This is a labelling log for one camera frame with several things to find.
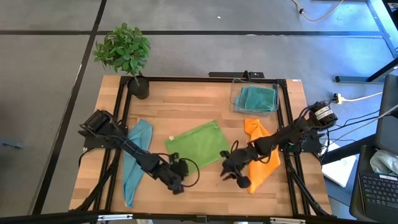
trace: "teal towel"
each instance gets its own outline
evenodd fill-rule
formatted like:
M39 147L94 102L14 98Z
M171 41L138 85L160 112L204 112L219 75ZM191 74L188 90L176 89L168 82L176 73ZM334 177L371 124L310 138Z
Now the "teal towel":
M142 150L148 151L152 139L152 126L143 119L130 131L127 137ZM123 197L127 207L132 208L132 198L144 175L141 166L130 154L123 153Z
M276 110L276 91L271 88L262 88L256 86L242 87L241 94L235 99L238 111L256 110L256 111L274 111Z

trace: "wooden table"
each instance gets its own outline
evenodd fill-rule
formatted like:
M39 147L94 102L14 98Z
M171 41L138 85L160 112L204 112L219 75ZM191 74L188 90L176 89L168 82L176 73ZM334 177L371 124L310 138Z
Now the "wooden table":
M104 76L99 91L96 109L112 112L120 76ZM300 80L287 80L292 114L296 118L307 105ZM230 109L230 83L202 82L151 82L150 96L146 100L133 97L129 108L127 125L133 128L139 119L145 119L154 127L150 152L167 152L164 141L194 127L217 120L228 143L239 140L241 146L249 139L244 133L244 119L253 118L248 114L234 113ZM287 114L281 104L285 125ZM276 113L260 117L262 125L270 132L278 126ZM94 150L84 156L72 195L70 208L76 208L88 196L98 181L104 150ZM173 195L159 180L144 175L134 195L134 208L124 205L122 195L122 159L116 179L112 212L166 213L166 214L205 214L205 215L248 215L280 216L292 215L287 176L280 153L281 165L258 188L254 195L240 189L234 180L222 181L220 172L223 159L203 168L199 182L186 188L183 194ZM319 161L311 154L301 155L305 183L316 201L331 213L325 182ZM193 182L196 175L187 179ZM104 190L100 208L104 207ZM295 186L298 210L303 213L300 191Z

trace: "black stand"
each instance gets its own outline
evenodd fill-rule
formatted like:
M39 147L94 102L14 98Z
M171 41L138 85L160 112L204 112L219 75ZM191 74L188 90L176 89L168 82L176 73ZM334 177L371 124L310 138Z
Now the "black stand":
M398 58L395 58L392 62L382 67L375 74L370 77L349 77L349 76L336 76L336 82L338 83L384 83L384 77L390 74L392 71L398 68Z

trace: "green towel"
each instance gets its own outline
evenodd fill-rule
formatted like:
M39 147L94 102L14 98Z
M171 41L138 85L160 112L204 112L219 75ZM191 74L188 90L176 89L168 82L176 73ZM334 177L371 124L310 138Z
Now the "green towel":
M244 86L236 101L239 109L274 111L276 110L275 96L276 91L271 88Z
M169 153L178 152L180 158L195 161L199 169L217 161L221 151L228 151L229 145L216 121L210 121L165 142ZM197 171L187 161L189 174Z

